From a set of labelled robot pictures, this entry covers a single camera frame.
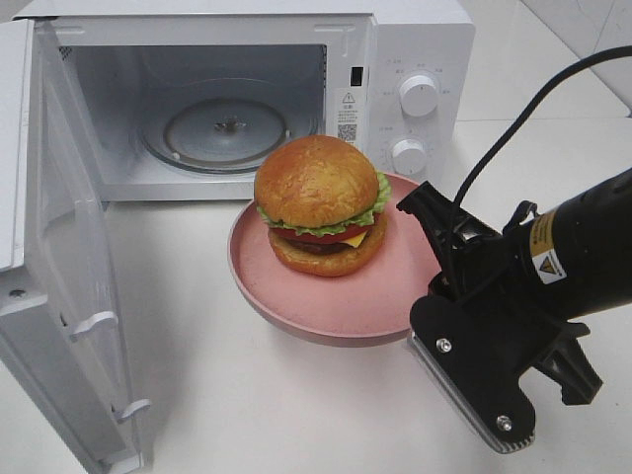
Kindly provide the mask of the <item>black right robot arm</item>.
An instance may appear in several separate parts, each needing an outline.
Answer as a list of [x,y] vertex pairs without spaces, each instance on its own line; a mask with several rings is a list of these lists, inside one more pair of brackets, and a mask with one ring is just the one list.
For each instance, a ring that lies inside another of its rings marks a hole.
[[397,207],[419,220],[440,265],[420,335],[464,341],[484,378],[535,368],[565,404],[593,400],[601,379],[579,345],[580,318],[631,300],[629,172],[547,212],[525,200],[502,230],[427,183]]

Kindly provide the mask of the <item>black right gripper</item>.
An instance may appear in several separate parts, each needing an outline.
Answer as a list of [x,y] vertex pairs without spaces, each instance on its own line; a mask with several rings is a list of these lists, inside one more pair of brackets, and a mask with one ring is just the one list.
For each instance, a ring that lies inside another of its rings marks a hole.
[[396,208],[417,218],[442,264],[453,258],[454,280],[442,271],[429,284],[428,295],[445,305],[427,320],[439,336],[463,343],[465,365],[533,365],[559,384],[563,403],[593,401],[602,380],[578,343],[590,330],[537,306],[503,235],[461,207],[450,221],[453,202],[429,182]]

